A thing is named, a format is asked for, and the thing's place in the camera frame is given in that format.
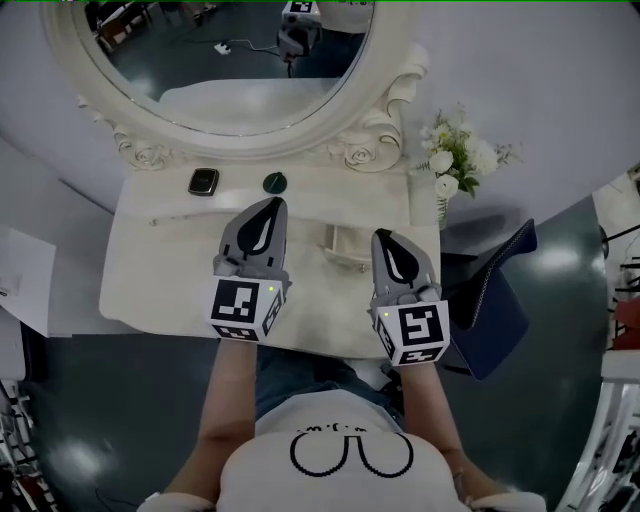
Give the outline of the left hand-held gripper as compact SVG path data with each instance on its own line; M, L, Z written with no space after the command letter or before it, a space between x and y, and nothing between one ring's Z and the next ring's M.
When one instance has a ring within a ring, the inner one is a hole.
M204 316L220 339L260 344L273 330L291 285L284 269L288 206L261 200L225 227Z

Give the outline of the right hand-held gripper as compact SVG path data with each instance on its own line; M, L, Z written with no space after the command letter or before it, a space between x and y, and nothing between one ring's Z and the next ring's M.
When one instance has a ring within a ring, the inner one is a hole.
M438 361L450 345L448 302L438 284L410 288L421 275L432 274L428 255L406 236L384 228L372 235L371 255L369 313L389 362L403 367Z

